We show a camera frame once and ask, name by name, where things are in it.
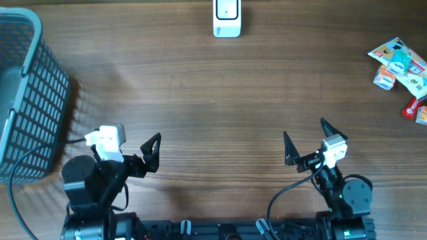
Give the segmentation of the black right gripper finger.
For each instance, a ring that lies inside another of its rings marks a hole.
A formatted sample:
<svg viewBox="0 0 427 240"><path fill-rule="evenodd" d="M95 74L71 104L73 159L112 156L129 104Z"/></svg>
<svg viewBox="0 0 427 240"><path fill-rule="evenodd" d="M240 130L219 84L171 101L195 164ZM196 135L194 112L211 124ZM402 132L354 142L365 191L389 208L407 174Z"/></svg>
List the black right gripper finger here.
<svg viewBox="0 0 427 240"><path fill-rule="evenodd" d="M283 132L283 136L285 145L284 163L286 165L295 165L300 159L300 154L286 131Z"/></svg>
<svg viewBox="0 0 427 240"><path fill-rule="evenodd" d="M345 134L333 127L323 117L320 119L320 123L326 137L331 137L333 135L339 134L344 140L348 140L348 137Z"/></svg>

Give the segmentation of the small orange box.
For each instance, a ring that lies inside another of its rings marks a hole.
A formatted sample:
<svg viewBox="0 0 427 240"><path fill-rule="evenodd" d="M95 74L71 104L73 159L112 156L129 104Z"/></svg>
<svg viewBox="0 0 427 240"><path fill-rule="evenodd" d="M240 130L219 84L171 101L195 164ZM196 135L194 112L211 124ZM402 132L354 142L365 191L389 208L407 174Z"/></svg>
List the small orange box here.
<svg viewBox="0 0 427 240"><path fill-rule="evenodd" d="M421 106L418 108L415 122L427 125L427 106Z"/></svg>
<svg viewBox="0 0 427 240"><path fill-rule="evenodd" d="M386 69L385 65L381 65L373 80L373 83L384 90L391 90L396 82L395 75Z"/></svg>

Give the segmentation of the red chocolate wafer bar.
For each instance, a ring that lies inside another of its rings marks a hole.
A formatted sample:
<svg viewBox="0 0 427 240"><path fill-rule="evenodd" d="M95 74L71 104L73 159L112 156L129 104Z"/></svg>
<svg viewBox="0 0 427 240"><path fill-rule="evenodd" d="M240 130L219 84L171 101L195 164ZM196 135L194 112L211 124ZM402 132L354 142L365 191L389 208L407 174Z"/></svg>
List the red chocolate wafer bar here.
<svg viewBox="0 0 427 240"><path fill-rule="evenodd" d="M413 97L409 104L402 110L402 116L407 119L413 119L423 101L424 98L417 99L416 97Z"/></svg>

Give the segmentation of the small teal box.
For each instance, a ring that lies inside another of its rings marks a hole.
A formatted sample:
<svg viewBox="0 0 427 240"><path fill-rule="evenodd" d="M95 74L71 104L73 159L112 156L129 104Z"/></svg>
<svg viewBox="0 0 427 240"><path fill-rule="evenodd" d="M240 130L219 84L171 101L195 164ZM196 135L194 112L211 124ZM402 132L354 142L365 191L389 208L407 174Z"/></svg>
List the small teal box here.
<svg viewBox="0 0 427 240"><path fill-rule="evenodd" d="M406 50L396 50L386 69L396 76L404 76L411 62L411 54Z"/></svg>

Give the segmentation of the blue yellow snack bag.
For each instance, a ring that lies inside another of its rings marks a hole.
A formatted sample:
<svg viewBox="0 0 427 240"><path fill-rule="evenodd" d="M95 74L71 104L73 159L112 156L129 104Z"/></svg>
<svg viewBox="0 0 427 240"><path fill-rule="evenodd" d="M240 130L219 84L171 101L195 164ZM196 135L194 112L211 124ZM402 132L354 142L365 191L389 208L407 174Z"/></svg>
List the blue yellow snack bag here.
<svg viewBox="0 0 427 240"><path fill-rule="evenodd" d="M417 99L426 96L426 62L398 37L366 53L379 61Z"/></svg>

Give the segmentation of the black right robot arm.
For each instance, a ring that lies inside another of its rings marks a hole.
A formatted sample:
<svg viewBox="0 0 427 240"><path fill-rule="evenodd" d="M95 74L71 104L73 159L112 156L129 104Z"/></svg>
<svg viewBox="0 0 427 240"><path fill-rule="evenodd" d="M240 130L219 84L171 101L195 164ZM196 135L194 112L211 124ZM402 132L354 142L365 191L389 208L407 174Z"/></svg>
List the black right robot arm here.
<svg viewBox="0 0 427 240"><path fill-rule="evenodd" d="M325 138L313 153L301 156L290 136L284 132L285 164L297 171L311 171L310 181L324 198L327 211L309 219L285 219L281 239L375 240L371 213L373 184L368 178L343 176L338 168L348 150L348 137L324 118L320 119Z"/></svg>

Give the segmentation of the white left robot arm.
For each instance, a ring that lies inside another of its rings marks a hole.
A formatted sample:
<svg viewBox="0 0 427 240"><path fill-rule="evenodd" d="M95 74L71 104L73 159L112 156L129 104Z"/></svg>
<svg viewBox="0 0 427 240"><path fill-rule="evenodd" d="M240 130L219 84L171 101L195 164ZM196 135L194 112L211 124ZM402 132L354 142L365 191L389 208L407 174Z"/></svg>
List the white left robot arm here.
<svg viewBox="0 0 427 240"><path fill-rule="evenodd" d="M93 156L80 155L63 166L64 191L69 199L62 239L151 239L136 213L126 213L113 202L121 191L129 197L128 177L144 178L159 168L161 134L141 145L142 157L123 155L122 162L102 160L96 145Z"/></svg>

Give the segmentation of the white barcode scanner box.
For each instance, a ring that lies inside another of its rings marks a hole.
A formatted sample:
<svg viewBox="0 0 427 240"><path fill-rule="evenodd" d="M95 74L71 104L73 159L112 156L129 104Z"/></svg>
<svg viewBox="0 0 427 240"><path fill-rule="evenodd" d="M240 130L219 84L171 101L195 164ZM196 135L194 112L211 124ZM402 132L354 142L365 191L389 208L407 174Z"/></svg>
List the white barcode scanner box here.
<svg viewBox="0 0 427 240"><path fill-rule="evenodd" d="M241 0L213 0L213 35L236 38L242 29Z"/></svg>

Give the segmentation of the grey plastic shopping basket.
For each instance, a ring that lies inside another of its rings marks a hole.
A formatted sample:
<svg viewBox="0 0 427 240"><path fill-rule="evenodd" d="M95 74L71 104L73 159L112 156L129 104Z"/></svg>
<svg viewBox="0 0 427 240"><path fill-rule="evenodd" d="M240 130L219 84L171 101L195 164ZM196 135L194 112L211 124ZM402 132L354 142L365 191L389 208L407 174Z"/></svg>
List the grey plastic shopping basket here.
<svg viewBox="0 0 427 240"><path fill-rule="evenodd" d="M51 171L55 147L26 152L59 138L71 93L68 74L43 38L38 15L1 8L1 182L31 183Z"/></svg>

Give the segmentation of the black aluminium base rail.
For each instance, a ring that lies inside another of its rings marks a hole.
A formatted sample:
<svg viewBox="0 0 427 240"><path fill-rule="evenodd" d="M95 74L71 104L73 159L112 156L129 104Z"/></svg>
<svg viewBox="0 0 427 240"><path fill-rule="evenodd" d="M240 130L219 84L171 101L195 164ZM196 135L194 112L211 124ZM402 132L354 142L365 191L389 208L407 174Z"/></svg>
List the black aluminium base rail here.
<svg viewBox="0 0 427 240"><path fill-rule="evenodd" d="M258 221L197 222L184 220L144 221L149 235L146 239L332 239L375 240L374 221L369 218L329 220L327 218L284 219L268 226L264 219Z"/></svg>

